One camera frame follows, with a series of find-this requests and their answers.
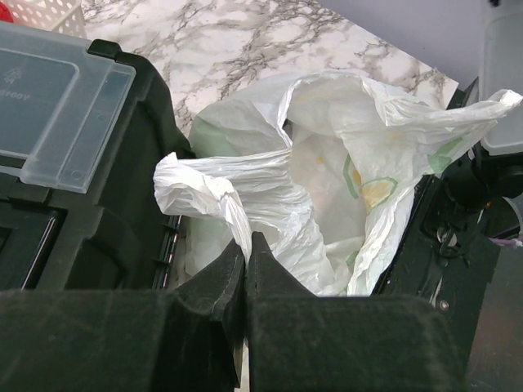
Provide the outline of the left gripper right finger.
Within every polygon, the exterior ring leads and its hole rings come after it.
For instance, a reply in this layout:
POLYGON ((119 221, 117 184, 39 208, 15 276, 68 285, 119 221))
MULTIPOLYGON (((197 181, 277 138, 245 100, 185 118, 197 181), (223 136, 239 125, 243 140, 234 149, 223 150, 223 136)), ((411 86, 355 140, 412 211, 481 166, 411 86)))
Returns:
POLYGON ((253 391, 464 391, 443 317, 412 296, 316 296, 252 236, 246 273, 253 391))

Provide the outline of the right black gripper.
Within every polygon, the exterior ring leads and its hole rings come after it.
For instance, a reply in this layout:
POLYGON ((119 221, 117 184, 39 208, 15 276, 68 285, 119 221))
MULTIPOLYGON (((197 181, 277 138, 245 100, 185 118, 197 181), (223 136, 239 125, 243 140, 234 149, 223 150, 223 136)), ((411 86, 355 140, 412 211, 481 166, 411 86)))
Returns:
POLYGON ((464 363, 501 248, 521 240, 521 214, 501 212, 521 192, 522 151, 493 156, 480 143, 441 174, 424 176, 395 258, 373 290, 430 302, 448 320, 464 363))

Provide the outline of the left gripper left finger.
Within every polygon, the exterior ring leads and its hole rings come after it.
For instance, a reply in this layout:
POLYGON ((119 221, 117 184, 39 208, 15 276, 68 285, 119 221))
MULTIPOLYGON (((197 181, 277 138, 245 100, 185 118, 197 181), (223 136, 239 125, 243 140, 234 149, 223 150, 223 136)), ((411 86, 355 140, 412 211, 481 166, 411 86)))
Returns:
POLYGON ((6 291, 4 391, 232 391, 244 255, 229 244, 174 290, 6 291))

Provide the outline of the white lemon print plastic bag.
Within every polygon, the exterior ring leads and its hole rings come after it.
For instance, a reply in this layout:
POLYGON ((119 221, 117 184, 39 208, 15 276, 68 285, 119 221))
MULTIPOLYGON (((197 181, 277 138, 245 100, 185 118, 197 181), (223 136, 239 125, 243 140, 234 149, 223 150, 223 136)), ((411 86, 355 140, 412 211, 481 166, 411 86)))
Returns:
POLYGON ((203 109, 190 132, 195 157, 163 158, 154 196, 163 213, 190 220, 183 257, 190 279, 229 244, 239 246, 248 349, 254 233, 316 296, 412 296, 373 290, 398 251, 416 186, 441 174, 521 101, 501 90, 473 105, 435 109, 348 71, 277 75, 203 109))

